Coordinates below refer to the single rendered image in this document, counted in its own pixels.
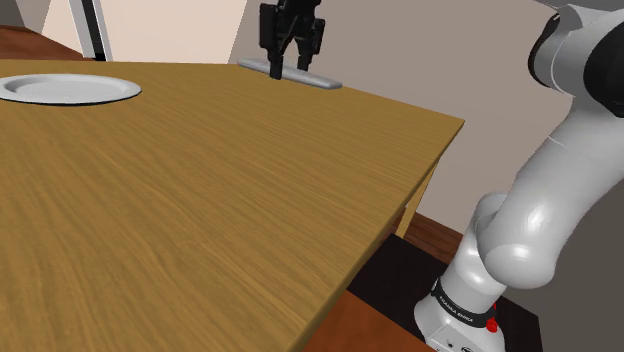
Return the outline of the white plate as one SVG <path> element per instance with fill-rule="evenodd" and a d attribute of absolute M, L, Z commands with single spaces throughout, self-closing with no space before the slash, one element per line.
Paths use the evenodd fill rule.
<path fill-rule="evenodd" d="M 28 74 L 0 78 L 0 99 L 43 105 L 92 105 L 129 99 L 133 82 L 86 74 Z"/>

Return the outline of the grey flat oblong bar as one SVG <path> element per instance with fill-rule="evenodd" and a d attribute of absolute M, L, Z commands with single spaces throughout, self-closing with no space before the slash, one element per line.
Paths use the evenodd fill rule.
<path fill-rule="evenodd" d="M 270 62 L 266 59 L 243 58 L 237 64 L 241 67 L 251 69 L 265 74 L 270 73 Z M 318 87 L 326 90 L 339 89 L 342 83 L 336 80 L 322 77 L 308 71 L 299 70 L 295 67 L 284 65 L 282 68 L 282 78 L 293 82 L 298 82 L 308 86 Z"/>

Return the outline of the black robot stand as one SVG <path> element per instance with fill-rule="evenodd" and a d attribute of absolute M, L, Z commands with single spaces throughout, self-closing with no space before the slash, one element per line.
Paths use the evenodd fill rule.
<path fill-rule="evenodd" d="M 363 265 L 348 291 L 422 340 L 413 316 L 447 265 L 391 234 Z M 497 323 L 506 352 L 544 352 L 538 317 L 505 297 L 497 300 Z"/>

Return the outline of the wooden table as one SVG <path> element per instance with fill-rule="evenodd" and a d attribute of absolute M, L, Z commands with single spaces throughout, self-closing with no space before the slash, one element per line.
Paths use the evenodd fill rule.
<path fill-rule="evenodd" d="M 300 352 L 462 128 L 225 64 L 0 60 L 0 352 Z"/>

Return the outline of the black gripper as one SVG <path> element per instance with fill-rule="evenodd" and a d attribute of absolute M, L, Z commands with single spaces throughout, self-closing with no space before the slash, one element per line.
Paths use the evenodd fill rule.
<path fill-rule="evenodd" d="M 320 53 L 325 20 L 315 15 L 321 0 L 278 0 L 259 7 L 259 45 L 267 50 L 269 76 L 280 80 L 284 53 L 292 40 L 298 48 L 297 68 L 307 71 Z"/>

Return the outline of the white door frame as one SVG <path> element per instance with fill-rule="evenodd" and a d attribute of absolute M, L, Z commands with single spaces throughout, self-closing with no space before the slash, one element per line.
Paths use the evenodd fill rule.
<path fill-rule="evenodd" d="M 68 0 L 82 55 L 96 61 L 112 61 L 101 0 Z"/>

